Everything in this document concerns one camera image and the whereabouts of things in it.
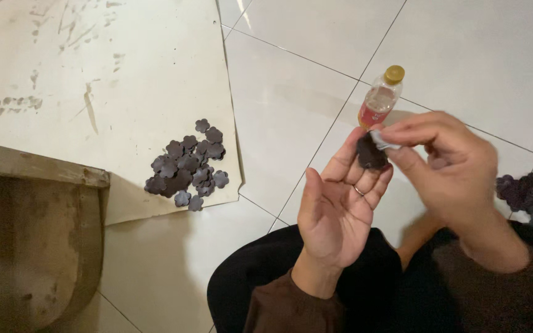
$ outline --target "black pants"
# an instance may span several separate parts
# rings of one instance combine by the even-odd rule
[[[533,228],[512,226],[533,246]],[[346,332],[461,332],[459,311],[431,254],[456,239],[441,229],[402,273],[400,257],[372,228],[365,249],[337,284]],[[213,273],[207,299],[217,333],[243,330],[250,296],[293,267],[303,247],[297,225],[274,231],[233,253]]]

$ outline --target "gold bottle cap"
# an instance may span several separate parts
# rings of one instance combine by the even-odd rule
[[[399,84],[402,79],[404,79],[404,68],[397,64],[388,67],[384,73],[384,81],[389,85]]]

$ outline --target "wrist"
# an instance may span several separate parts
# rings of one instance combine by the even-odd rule
[[[497,210],[455,231],[463,252],[485,269],[515,273],[529,264],[529,249]]]
[[[303,248],[291,271],[291,279],[301,291],[329,299],[335,293],[341,273],[342,268],[323,264]]]

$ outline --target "gold ring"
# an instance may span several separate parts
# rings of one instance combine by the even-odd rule
[[[355,185],[353,185],[353,188],[354,188],[355,191],[357,191],[357,193],[359,193],[361,196],[364,196],[364,195],[365,195],[364,193],[361,193],[361,191],[357,190],[357,187],[355,187]]]

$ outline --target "bottle label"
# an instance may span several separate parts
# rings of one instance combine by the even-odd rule
[[[381,124],[384,119],[388,116],[391,110],[387,112],[375,112],[367,107],[366,103],[361,104],[361,109],[359,109],[359,125],[365,129],[369,129],[375,124]]]

